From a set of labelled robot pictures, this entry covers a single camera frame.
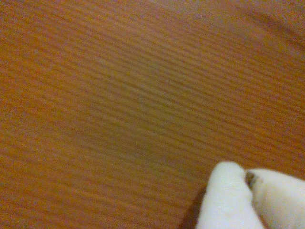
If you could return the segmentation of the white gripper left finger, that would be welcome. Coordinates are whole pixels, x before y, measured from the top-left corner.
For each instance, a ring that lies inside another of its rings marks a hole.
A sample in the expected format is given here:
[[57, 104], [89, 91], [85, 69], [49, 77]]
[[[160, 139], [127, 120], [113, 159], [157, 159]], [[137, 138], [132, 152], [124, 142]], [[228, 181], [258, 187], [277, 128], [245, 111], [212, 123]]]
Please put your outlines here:
[[235, 162], [218, 163], [209, 177], [196, 228], [263, 229], [252, 199], [245, 170]]

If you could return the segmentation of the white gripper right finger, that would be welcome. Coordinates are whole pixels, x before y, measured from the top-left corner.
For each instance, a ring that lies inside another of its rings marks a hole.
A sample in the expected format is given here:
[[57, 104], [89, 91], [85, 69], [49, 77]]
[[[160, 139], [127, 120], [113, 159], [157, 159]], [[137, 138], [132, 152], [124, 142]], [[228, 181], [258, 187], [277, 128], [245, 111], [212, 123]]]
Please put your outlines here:
[[305, 181], [268, 169], [250, 169], [246, 183], [252, 204], [270, 229], [305, 227]]

